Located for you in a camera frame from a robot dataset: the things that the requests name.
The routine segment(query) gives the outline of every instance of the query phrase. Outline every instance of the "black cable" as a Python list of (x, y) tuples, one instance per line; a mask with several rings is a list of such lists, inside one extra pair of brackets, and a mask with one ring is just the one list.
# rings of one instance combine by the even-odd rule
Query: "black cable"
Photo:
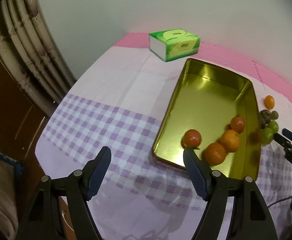
[(270, 208), (271, 206), (273, 206), (273, 205), (275, 205), (275, 204), (277, 204), (277, 203), (279, 203), (279, 202), (282, 202), (282, 201), (285, 201), (285, 200), (288, 200), (288, 199), (291, 199), (291, 198), (292, 198), (292, 196), (289, 196), (289, 197), (286, 197), (286, 198), (282, 198), (282, 199), (280, 199), (280, 200), (277, 200), (277, 201), (275, 201), (274, 203), (268, 205), (267, 208)]

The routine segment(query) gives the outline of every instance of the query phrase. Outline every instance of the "checkered tablecloth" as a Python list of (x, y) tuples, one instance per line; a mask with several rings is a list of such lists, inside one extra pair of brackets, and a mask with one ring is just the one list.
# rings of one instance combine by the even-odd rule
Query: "checkered tablecloth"
[[(102, 146), (110, 147), (111, 164), (98, 194), (88, 203), (107, 240), (191, 239), (206, 206), (185, 171), (152, 156), (151, 147), (186, 59), (162, 62), (147, 44), (146, 34), (129, 34), (102, 55), (63, 99), (36, 147), (40, 165), (53, 179), (81, 169)], [(264, 108), (262, 99), (272, 95), (280, 129), (292, 130), (292, 86), (267, 67), (203, 42), (192, 57), (249, 78), (259, 109)], [(292, 165), (275, 142), (261, 150), (256, 183), (267, 204), (292, 195)], [(282, 239), (282, 232), (292, 224), (289, 204), (270, 208)], [(229, 203), (224, 222), (229, 223), (231, 207)], [(225, 239), (227, 229), (225, 222), (219, 239)]]

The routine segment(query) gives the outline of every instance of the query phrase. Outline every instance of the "metal tray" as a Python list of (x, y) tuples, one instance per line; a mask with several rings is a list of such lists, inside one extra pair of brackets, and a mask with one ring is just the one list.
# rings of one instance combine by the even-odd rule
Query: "metal tray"
[(196, 154), (202, 159), (206, 147), (227, 129), (239, 114), (245, 130), (239, 134), (240, 147), (212, 169), (225, 176), (257, 179), (261, 151), (258, 107), (252, 82), (230, 70), (188, 58), (170, 99), (164, 120), (153, 145), (155, 157), (185, 168), (181, 139), (188, 129), (201, 133)]

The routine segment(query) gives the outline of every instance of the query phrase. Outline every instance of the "white wall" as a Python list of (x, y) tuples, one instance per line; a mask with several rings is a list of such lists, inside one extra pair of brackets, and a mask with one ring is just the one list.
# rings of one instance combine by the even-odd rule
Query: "white wall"
[(292, 83), (291, 0), (39, 0), (76, 78), (127, 32), (183, 28)]

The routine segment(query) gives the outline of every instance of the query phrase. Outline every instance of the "curtain fold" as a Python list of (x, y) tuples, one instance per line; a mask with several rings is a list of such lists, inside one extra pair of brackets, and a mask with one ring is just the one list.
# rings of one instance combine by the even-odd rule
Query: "curtain fold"
[(37, 0), (2, 0), (0, 61), (28, 97), (51, 116), (75, 79), (39, 10)]

